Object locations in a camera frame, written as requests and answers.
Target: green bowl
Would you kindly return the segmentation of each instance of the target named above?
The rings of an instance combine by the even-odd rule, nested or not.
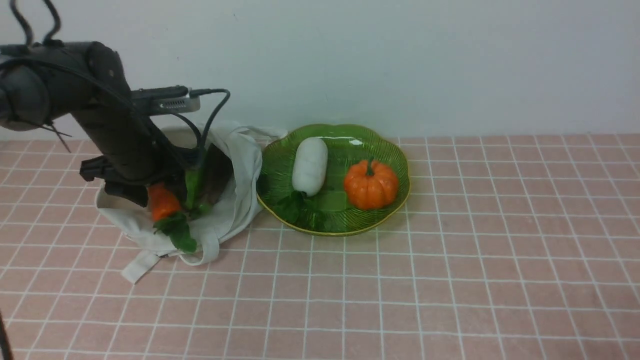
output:
[[[283,201],[294,193],[291,175],[298,146],[302,140],[314,136],[322,138],[329,150],[323,188],[306,200],[310,206],[301,206],[304,211],[293,209],[296,206],[283,206]],[[347,201],[343,180],[351,165],[371,157],[391,166],[400,185],[393,204],[362,211]],[[269,144],[262,154],[257,184],[258,200],[265,209],[286,226],[319,236],[351,236],[373,229],[403,207],[410,189],[409,163],[402,150],[358,125],[303,126]]]

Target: white tote bag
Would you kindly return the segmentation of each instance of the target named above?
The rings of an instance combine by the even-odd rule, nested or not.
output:
[[[163,129],[163,132],[177,146],[192,147],[195,144],[193,133],[188,127],[169,127]],[[262,149],[256,138],[275,140],[286,134],[287,131],[284,130],[242,126],[236,122],[212,124],[207,143],[217,146],[231,159],[234,173],[211,211],[189,222],[191,236],[198,242],[201,250],[196,254],[185,254],[173,246],[169,237],[161,233],[154,234],[154,223],[147,209],[108,195],[102,187],[96,196],[98,211],[142,249],[122,270],[122,275],[135,284],[165,256],[180,256],[192,266],[215,260],[220,244],[249,226],[262,210],[255,190],[262,168]]]

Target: white radish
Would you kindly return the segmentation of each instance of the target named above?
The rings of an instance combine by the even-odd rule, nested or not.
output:
[[[293,163],[293,188],[307,196],[317,194],[326,177],[328,149],[320,138],[306,138],[298,146]]]

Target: carrot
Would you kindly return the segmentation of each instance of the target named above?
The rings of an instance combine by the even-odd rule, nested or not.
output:
[[[164,183],[156,183],[148,188],[149,208],[154,222],[169,217],[182,209],[178,198],[164,187]]]

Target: pumpkin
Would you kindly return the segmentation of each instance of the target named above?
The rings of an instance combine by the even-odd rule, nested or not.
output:
[[[349,202],[361,210],[391,205],[396,199],[398,186],[398,177],[391,167],[373,159],[352,165],[344,178],[344,191]]]

